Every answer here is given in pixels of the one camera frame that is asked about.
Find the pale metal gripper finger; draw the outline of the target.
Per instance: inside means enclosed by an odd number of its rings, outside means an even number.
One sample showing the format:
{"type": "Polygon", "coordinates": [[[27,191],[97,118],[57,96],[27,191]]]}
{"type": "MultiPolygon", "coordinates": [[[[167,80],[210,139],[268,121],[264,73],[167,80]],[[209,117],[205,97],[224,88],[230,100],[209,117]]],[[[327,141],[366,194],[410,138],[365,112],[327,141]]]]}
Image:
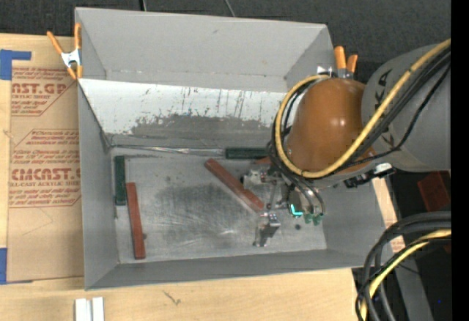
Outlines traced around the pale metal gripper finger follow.
{"type": "Polygon", "coordinates": [[[254,246],[265,247],[280,227],[281,222],[275,213],[261,213],[256,225],[254,246]]]}
{"type": "Polygon", "coordinates": [[[240,178],[241,184],[246,189],[255,189],[260,187],[266,187],[272,184],[272,180],[267,174],[265,169],[249,169],[240,178]]]}

